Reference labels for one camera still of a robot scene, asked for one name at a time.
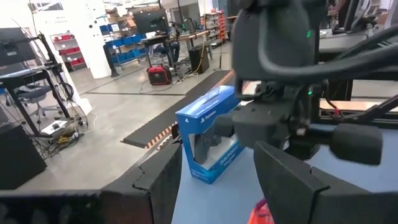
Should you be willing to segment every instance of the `orange object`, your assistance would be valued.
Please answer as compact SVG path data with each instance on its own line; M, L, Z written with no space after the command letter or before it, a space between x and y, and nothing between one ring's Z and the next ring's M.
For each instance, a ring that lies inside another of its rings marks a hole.
M274 224L267 201L262 199L251 211L248 224Z

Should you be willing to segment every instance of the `red portable generator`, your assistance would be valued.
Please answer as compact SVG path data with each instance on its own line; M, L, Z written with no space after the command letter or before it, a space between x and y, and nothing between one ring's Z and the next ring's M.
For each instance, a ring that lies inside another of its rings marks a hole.
M172 73L169 66L155 65L147 69L151 85L168 85L172 82Z

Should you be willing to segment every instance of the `blue bin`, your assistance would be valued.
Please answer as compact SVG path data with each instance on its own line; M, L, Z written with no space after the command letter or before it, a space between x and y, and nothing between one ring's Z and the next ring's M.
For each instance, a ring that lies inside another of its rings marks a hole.
M119 40L111 40L111 41L108 41L108 42L106 43L106 46L107 46L107 47L113 47L114 45L115 45L116 47L122 46L122 45L123 45L123 40L122 40L122 39L119 39Z
M123 39L123 44L124 44L124 45L129 45L129 44L132 44L132 43L134 43L134 42L132 41L132 37L125 37L125 38Z
M113 43L113 45L120 47L123 45L123 39L118 39L118 40L113 40L111 41Z
M127 54L126 54L126 60L132 60L134 59L134 54L132 53L132 51L130 50Z
M118 62L117 56L112 56L112 62L113 62L113 63L117 63L117 62Z
M131 38L134 43L139 43L144 36L142 34L134 34Z
M119 62L123 63L126 60L126 54L125 53L118 54L118 59Z
M139 50L132 50L132 54L134 57L140 56Z

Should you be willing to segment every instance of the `shelving unit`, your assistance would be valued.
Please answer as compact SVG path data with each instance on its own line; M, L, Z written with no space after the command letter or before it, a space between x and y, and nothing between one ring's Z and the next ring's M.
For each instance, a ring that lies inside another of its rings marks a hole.
M201 24L206 30L210 31L208 40L212 40L214 46L221 45L227 41L226 20L224 11L206 14L206 22L204 16L201 17Z
M101 26L100 29L104 34L104 40L108 39L105 44L114 66L123 69L123 65L145 56L144 46L138 44L144 36L137 34L135 27L120 29L118 24L108 24Z
M55 34L50 37L55 50L58 50L70 72L87 67L79 45L72 33Z

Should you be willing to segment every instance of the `office chair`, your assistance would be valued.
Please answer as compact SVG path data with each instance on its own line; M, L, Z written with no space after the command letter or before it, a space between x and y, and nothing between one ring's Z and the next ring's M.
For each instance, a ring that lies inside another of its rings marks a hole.
M18 96L19 101L28 106L28 104L36 104L37 109L29 116L32 115L42 115L46 116L46 111L58 111L58 113L62 113L58 106L41 106L40 101L43 101L47 96L47 93L50 92L52 89L48 85L38 85L38 84L30 84L23 86L22 88L15 89L15 93ZM9 93L6 91L6 105L11 106L14 105L14 100L11 98Z

